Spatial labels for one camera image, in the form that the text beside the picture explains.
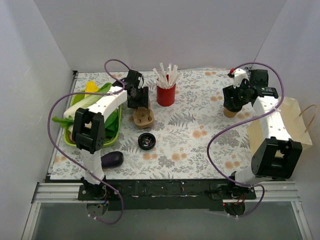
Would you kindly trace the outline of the brown paper coffee cup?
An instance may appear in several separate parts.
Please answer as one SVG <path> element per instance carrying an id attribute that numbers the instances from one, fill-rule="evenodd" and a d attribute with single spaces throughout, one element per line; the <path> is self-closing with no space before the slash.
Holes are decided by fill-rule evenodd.
<path id="1" fill-rule="evenodd" d="M 233 111 L 228 110 L 227 108 L 224 108 L 223 114 L 224 114 L 227 118 L 234 118 L 234 117 L 237 115 L 237 112 L 233 112 Z"/>

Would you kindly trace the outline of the brown cardboard cup carrier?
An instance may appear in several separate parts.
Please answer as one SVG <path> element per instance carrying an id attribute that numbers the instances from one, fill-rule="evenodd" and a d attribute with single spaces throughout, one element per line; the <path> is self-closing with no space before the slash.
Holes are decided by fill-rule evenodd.
<path id="1" fill-rule="evenodd" d="M 133 111 L 134 124 L 139 129 L 150 128 L 155 122 L 155 116 L 151 109 L 151 102 L 148 100 L 148 107 L 138 107 Z"/>

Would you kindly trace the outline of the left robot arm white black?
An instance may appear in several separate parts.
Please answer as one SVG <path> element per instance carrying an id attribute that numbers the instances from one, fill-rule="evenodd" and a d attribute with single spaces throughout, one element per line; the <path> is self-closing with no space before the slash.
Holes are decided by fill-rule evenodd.
<path id="1" fill-rule="evenodd" d="M 101 183 L 105 179 L 102 168 L 101 148 L 104 145 L 105 121 L 122 103 L 138 109 L 149 107 L 149 89 L 144 87 L 143 75 L 130 69 L 124 80 L 112 84 L 110 95 L 102 97 L 87 109 L 78 108 L 74 115 L 72 139 L 80 150 L 85 167 L 85 176 L 81 178 L 85 192 L 95 200 L 106 196 L 106 187 Z"/>

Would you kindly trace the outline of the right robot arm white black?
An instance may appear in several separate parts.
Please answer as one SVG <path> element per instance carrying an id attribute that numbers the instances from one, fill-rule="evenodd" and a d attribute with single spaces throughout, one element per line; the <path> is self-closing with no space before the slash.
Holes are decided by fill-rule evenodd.
<path id="1" fill-rule="evenodd" d="M 244 105 L 251 104 L 262 132 L 262 141 L 254 152 L 250 166 L 235 171 L 231 179 L 235 180 L 226 186 L 227 195 L 237 199 L 256 184 L 271 179 L 289 179 L 302 153 L 302 144 L 293 140 L 288 133 L 280 110 L 276 108 L 279 95 L 274 87 L 269 87 L 267 70 L 255 69 L 246 72 L 243 69 L 232 69 L 229 77 L 233 84 L 223 88 L 224 115 L 233 118 Z"/>

